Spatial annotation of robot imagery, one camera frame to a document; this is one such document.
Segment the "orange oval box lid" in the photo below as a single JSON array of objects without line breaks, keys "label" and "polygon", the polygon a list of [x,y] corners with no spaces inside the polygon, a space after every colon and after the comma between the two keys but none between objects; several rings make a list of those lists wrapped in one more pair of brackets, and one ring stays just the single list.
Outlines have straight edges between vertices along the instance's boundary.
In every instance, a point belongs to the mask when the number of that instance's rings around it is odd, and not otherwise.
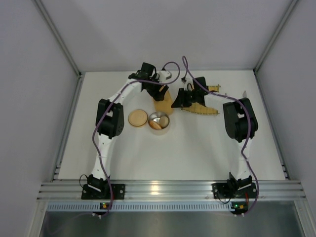
[{"label": "orange oval box lid", "polygon": [[173,101],[169,92],[169,89],[167,90],[164,100],[163,101],[155,101],[154,100],[154,107],[156,111],[164,112],[168,115],[171,115],[173,113],[173,109],[171,107]]}]

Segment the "white steamed bun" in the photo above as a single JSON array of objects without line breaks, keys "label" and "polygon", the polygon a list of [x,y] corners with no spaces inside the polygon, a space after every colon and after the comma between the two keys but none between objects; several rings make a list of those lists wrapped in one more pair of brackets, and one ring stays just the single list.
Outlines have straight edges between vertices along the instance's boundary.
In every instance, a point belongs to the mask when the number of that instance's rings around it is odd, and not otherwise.
[{"label": "white steamed bun", "polygon": [[169,118],[166,116],[162,116],[159,118],[159,125],[161,126],[162,129],[167,127],[169,125]]}]

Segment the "round wooden lid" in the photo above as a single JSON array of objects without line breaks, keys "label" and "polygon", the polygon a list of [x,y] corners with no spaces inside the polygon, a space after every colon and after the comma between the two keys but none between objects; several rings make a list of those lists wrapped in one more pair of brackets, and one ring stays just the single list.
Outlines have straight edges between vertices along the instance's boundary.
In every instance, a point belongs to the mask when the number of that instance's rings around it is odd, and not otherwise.
[{"label": "round wooden lid", "polygon": [[141,128],[146,125],[148,114],[144,110],[136,109],[128,116],[128,122],[131,126]]}]

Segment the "sesame bread bun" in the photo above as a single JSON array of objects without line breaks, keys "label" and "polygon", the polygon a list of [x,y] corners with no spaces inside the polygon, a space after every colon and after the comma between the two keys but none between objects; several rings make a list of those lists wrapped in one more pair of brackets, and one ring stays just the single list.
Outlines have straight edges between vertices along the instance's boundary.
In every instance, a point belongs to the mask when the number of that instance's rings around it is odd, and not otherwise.
[{"label": "sesame bread bun", "polygon": [[160,126],[159,123],[155,122],[154,120],[151,120],[149,121],[149,125],[152,129],[155,129],[155,130],[161,130],[162,127]]}]

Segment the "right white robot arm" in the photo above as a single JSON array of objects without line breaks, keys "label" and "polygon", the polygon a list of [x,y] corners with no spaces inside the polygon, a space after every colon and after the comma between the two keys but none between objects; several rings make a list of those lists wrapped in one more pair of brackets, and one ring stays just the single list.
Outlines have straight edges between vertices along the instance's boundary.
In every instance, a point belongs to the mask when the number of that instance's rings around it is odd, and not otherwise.
[{"label": "right white robot arm", "polygon": [[237,159],[233,162],[237,164],[237,168],[232,168],[229,173],[227,192],[236,196],[241,190],[251,187],[253,179],[257,180],[248,159],[249,145],[259,128],[251,102],[247,97],[236,99],[209,89],[205,77],[198,77],[178,89],[171,107],[190,108],[194,103],[216,109],[224,117],[225,132],[234,142],[230,154]]}]

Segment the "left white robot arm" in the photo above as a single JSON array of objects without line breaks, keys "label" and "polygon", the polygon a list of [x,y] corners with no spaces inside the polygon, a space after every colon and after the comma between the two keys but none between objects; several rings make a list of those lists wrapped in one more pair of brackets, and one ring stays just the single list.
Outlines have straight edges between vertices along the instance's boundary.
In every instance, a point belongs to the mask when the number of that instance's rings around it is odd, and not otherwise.
[{"label": "left white robot arm", "polygon": [[167,92],[167,80],[172,73],[166,69],[157,71],[154,65],[143,63],[141,69],[128,76],[125,84],[109,99],[98,102],[92,143],[97,157],[87,184],[82,188],[82,199],[110,199],[114,194],[110,187],[111,161],[116,139],[124,128],[124,106],[143,90],[156,101],[162,101]]}]

